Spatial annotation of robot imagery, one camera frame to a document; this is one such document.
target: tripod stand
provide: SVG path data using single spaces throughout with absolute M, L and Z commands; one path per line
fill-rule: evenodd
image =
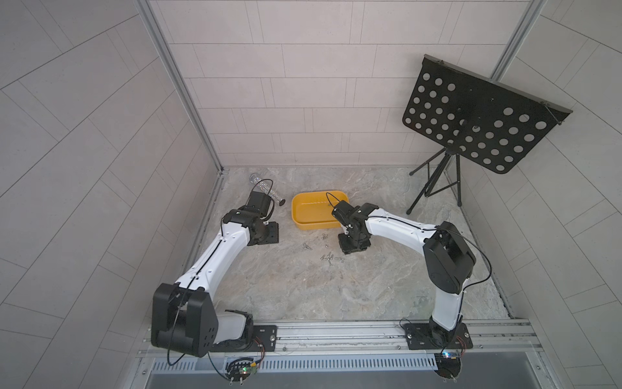
M 430 163 L 436 157 L 441 155 L 443 152 L 445 153 L 445 156 L 443 157 L 443 159 L 441 160 L 439 165 L 436 167 L 436 169 L 434 170 L 434 172 L 430 176 Z M 442 187 L 439 190 L 434 190 L 434 186 L 436 185 L 437 181 L 439 180 L 440 175 L 443 174 L 443 171 L 447 167 L 447 164 L 449 164 L 449 161 L 451 160 L 452 155 L 456 155 L 456 181 L 452 182 L 449 185 L 446 185 L 446 186 Z M 413 174 L 415 174 L 419 169 L 421 169 L 424 166 L 427 166 L 427 169 L 428 169 L 428 181 L 425 183 L 424 188 L 421 190 L 421 192 L 419 192 L 419 195 L 417 196 L 415 201 L 412 203 L 411 207 L 408 208 L 408 210 L 406 211 L 406 215 L 410 215 L 411 214 L 412 209 L 415 207 L 415 205 L 417 205 L 417 203 L 419 202 L 419 200 L 421 199 L 421 197 L 423 195 L 425 195 L 426 197 L 430 197 L 431 195 L 437 194 L 440 191 L 445 190 L 447 188 L 451 188 L 454 185 L 458 186 L 458 196 L 457 196 L 457 198 L 458 198 L 458 206 L 461 207 L 462 206 L 462 191 L 461 191 L 461 188 L 460 188 L 460 154 L 457 154 L 455 151 L 451 151 L 448 148 L 443 148 L 442 150 L 440 150 L 439 152 L 434 154 L 430 159 L 428 159 L 427 161 L 425 161 L 424 163 L 419 165 L 419 167 L 417 169 L 415 169 L 412 172 L 410 172 L 409 175 L 412 176 Z

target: wall tile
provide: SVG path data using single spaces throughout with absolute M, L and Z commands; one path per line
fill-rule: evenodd
M 99 349 L 93 357 L 80 388 L 107 389 L 114 388 L 114 384 L 128 357 L 127 353 Z
M 277 107 L 343 107 L 345 78 L 273 78 L 272 92 Z
M 507 258 L 515 258 L 529 248 L 529 243 L 492 183 L 486 184 L 475 199 Z
M 0 329 L 53 338 L 63 319 L 16 307 L 0 305 Z
M 295 155 L 297 165 L 357 165 L 357 152 L 305 152 Z
M 288 77 L 371 77 L 375 56 L 373 45 L 283 45 Z
M 6 302 L 67 316 L 129 209 L 110 188 L 95 184 Z
M 516 206 L 512 216 L 562 297 L 603 284 L 592 264 L 537 192 Z
M 110 165 L 110 171 L 138 196 L 172 143 L 160 119 L 152 115 Z
M 608 302 L 616 301 L 616 296 L 611 292 L 611 289 L 607 285 L 597 286 L 588 291 L 575 294 L 569 298 L 564 299 L 566 305 L 570 309 L 570 312 L 576 313 L 584 311 L 589 308 L 594 308 L 607 304 Z
M 138 268 L 172 198 L 173 192 L 160 176 L 151 176 L 108 251 Z
M 177 139 L 170 145 L 161 162 L 176 183 L 181 182 L 192 157 L 201 146 L 202 143 L 197 130 L 191 122 L 188 122 Z
M 303 133 L 305 113 L 302 108 L 243 108 L 248 133 Z
M 413 166 L 417 157 L 418 152 L 362 152 L 358 164 Z
M 375 133 L 380 108 L 314 108 L 316 133 Z
M 0 258 L 30 266 L 117 152 L 84 121 L 0 197 Z
M 294 166 L 295 154 L 235 154 L 238 166 Z
M 484 77 L 490 76 L 505 45 L 465 45 L 458 66 Z
M 95 269 L 26 388 L 76 388 L 80 384 L 128 284 L 108 270 Z
M 158 1 L 173 43 L 253 43 L 242 1 Z
M 418 77 L 424 54 L 456 65 L 463 48 L 463 45 L 378 45 L 373 76 Z
M 193 78 L 192 85 L 203 108 L 266 106 L 259 78 Z
M 0 194 L 3 194 L 58 142 L 1 92 L 0 128 Z
M 622 53 L 599 46 L 564 88 L 610 126 L 622 131 Z
M 106 99 L 89 119 L 121 151 L 166 96 L 156 73 L 148 67 Z
M 111 26 L 136 15 L 134 4 L 123 0 L 42 0 L 67 38 L 76 46 Z
M 108 36 L 101 34 L 29 73 L 20 82 L 61 123 L 73 129 L 130 76 Z
M 0 330 L 0 366 L 3 388 L 22 388 L 50 339 Z
M 462 7 L 449 43 L 504 45 L 526 6 L 526 2 L 467 1 Z
M 618 298 L 622 296 L 622 282 L 617 277 L 622 271 L 619 261 L 622 244 L 617 228 L 621 227 L 622 215 L 615 213 L 575 236 L 575 242 Z
M 283 152 L 340 152 L 341 134 L 281 134 Z
M 403 107 L 411 97 L 414 78 L 359 78 L 356 80 L 355 107 Z
M 615 329 L 622 320 L 620 303 L 616 301 L 587 309 L 576 313 L 575 318 L 594 346 L 615 384 L 622 385 L 620 363 L 614 355 L 615 350 L 622 345 L 622 342 L 619 337 L 611 336 L 611 334 L 615 334 Z
M 545 17 L 538 17 L 518 57 L 555 82 L 587 38 Z
M 2 88 L 53 59 L 60 50 L 21 2 L 3 1 L 0 15 Z
M 194 45 L 206 77 L 284 77 L 281 45 Z
M 560 23 L 622 51 L 621 14 L 622 4 L 615 0 L 576 0 L 572 2 Z
M 600 364 L 540 261 L 533 261 L 522 267 L 516 272 L 516 276 L 562 365 L 576 367 Z
M 110 331 L 131 337 L 138 335 L 142 319 L 153 298 L 152 291 L 160 285 L 162 272 L 172 251 L 173 245 L 156 232 L 110 324 Z
M 169 45 L 183 77 L 205 77 L 192 44 Z
M 101 258 L 100 266 L 130 282 L 136 274 L 136 269 L 108 252 Z
M 567 368 L 574 385 L 609 385 L 613 380 L 603 365 Z
M 349 43 L 352 3 L 259 1 L 265 43 Z
M 361 43 L 436 44 L 449 2 L 367 2 Z
M 191 169 L 187 169 L 162 218 L 162 223 L 175 235 L 179 235 L 182 230 L 183 221 L 186 219 L 200 184 L 201 177 L 197 177 Z
M 518 166 L 562 224 L 603 200 L 596 188 L 548 139 L 536 144 Z
M 151 41 L 140 16 L 136 15 L 130 20 L 124 21 L 115 29 L 125 43 L 125 47 L 128 48 L 138 69 L 149 65 L 158 57 L 156 47 Z
M 570 236 L 575 237 L 598 222 L 616 213 L 617 210 L 606 199 L 588 209 L 564 227 Z
M 7 85 L 2 91 L 57 141 L 60 142 L 69 133 L 69 130 L 19 81 Z

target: tripod leg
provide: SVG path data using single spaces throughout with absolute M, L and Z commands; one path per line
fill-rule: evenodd
M 432 160 L 436 157 L 438 157 L 439 155 L 441 155 L 444 151 L 446 150 L 446 148 L 443 148 L 441 151 L 437 152 L 436 154 L 434 154 L 430 159 L 428 159 L 427 161 L 425 161 L 424 163 L 422 163 L 421 165 L 419 165 L 419 167 L 415 170 L 413 170 L 412 172 L 408 173 L 409 176 L 412 176 L 413 174 L 415 174 L 419 169 L 421 169 L 422 167 L 424 167 L 425 165 L 429 165 L 430 162 L 432 162 Z
M 458 206 L 462 206 L 462 188 L 460 183 L 460 154 L 456 154 L 456 181 L 458 181 Z

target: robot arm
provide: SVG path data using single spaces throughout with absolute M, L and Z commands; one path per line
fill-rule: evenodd
M 475 256 L 456 227 L 413 222 L 393 215 L 376 205 L 365 203 L 352 207 L 340 201 L 333 216 L 342 224 L 339 245 L 345 254 L 364 251 L 372 235 L 389 238 L 412 248 L 425 257 L 428 275 L 436 286 L 430 331 L 439 345 L 447 344 L 462 320 L 463 288 L 471 276 Z

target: black perforated panel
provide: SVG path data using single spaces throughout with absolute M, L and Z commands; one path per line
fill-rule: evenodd
M 402 122 L 505 174 L 571 112 L 426 55 Z

